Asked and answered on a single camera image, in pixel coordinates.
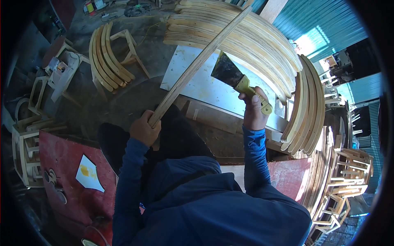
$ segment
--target corrugated metal wall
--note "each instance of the corrugated metal wall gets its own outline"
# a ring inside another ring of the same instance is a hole
[[[349,104],[358,104],[361,102],[379,98],[381,94],[382,74],[369,75],[367,77],[342,84],[337,87],[339,94],[344,96]]]
[[[362,148],[365,152],[374,157],[374,175],[370,178],[368,188],[365,193],[375,193],[379,184],[380,176],[382,175],[384,158],[383,155],[380,153],[379,134],[377,128],[377,115],[379,113],[379,104],[380,102],[376,102],[369,105],[371,118],[371,147]]]
[[[260,13],[265,2],[255,0],[253,12]],[[289,0],[273,24],[312,62],[368,37],[344,0]]]
[[[360,149],[371,147],[371,135],[365,137],[358,137],[357,140],[360,143]]]

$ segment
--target workshop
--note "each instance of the workshop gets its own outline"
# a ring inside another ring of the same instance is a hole
[[[379,56],[347,1],[35,9],[2,76],[2,193],[33,235],[18,240],[354,240],[388,136]]]

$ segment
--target yellow handle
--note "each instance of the yellow handle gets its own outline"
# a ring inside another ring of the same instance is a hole
[[[252,87],[250,87],[249,79],[246,75],[242,77],[241,81],[234,88],[234,90],[238,91],[239,93],[245,93],[250,98],[252,98],[254,95],[257,95],[261,102],[261,112],[265,115],[272,113],[272,106],[260,94],[256,93]]]

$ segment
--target wooden post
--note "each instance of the wooden post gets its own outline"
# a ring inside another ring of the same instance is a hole
[[[272,24],[286,5],[287,1],[288,0],[268,0],[267,4],[261,11],[260,16]]]
[[[177,96],[180,94],[182,89],[187,83],[193,78],[198,69],[204,64],[204,62],[215,52],[219,45],[230,35],[230,33],[237,27],[241,21],[252,11],[252,7],[249,6],[244,9],[237,17],[234,18],[223,30],[202,50],[202,52],[196,57],[196,59],[190,64],[186,71],[176,81],[171,90],[167,93],[165,98],[162,100],[160,105],[157,107],[148,123],[151,127],[154,127],[157,122],[167,112],[168,108],[175,101]]]

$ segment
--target red table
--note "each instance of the red table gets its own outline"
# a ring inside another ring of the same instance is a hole
[[[57,183],[63,187],[67,203],[63,204],[56,191],[44,182],[49,203],[58,224],[77,238],[82,238],[86,226],[98,216],[112,219],[115,206],[115,174],[100,149],[88,147],[40,131],[41,172],[52,168]],[[105,192],[84,188],[76,179],[82,155],[97,167],[97,177]]]

